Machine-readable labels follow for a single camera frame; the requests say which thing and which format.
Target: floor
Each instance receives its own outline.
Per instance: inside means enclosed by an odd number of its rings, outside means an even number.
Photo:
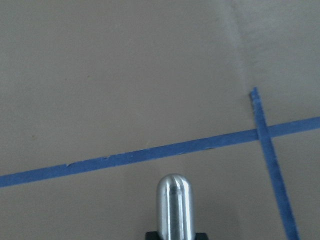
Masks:
[[[0,2],[0,175],[320,116],[320,1]],[[320,129],[273,143],[302,240],[320,236]],[[196,231],[284,240],[258,141],[0,189],[4,240],[144,239],[168,173]]]

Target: metal rod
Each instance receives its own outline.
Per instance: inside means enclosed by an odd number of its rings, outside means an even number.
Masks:
[[[157,186],[157,232],[161,240],[195,240],[192,188],[182,175],[169,174]]]

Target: chrome cylinder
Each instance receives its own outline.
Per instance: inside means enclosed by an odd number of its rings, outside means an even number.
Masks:
[[[161,240],[195,240],[191,184],[169,174],[157,186],[157,232]]]

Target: metal probe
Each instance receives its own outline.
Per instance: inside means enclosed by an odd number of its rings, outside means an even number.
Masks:
[[[169,174],[157,186],[157,233],[161,240],[195,240],[191,184],[182,175]]]

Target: blue painter's tape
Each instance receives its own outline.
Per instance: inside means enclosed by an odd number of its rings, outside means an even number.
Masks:
[[[268,129],[270,136],[273,138],[287,134],[295,134],[299,132],[320,129],[320,116],[272,125]]]
[[[0,176],[0,188],[25,184],[45,179],[79,174],[98,169],[134,164],[148,160],[160,159],[180,154],[192,153],[206,149],[252,142],[258,139],[255,129],[212,136],[197,140],[157,146],[143,150],[120,153],[108,157],[77,161],[72,164],[62,164],[30,171],[18,172]]]
[[[290,205],[285,182],[281,174],[280,166],[278,164],[276,151],[273,146],[271,135],[269,133],[269,128],[265,119],[262,101],[260,99],[256,87],[251,92],[251,98],[254,110],[255,123],[257,125],[258,138],[261,142],[263,154],[265,157],[266,165],[269,170],[271,183],[273,186],[275,198],[278,204],[286,236],[288,240],[299,240],[300,237],[298,228]],[[286,129],[283,128],[283,126],[280,129],[281,131],[279,132],[279,134],[283,134],[286,131]]]

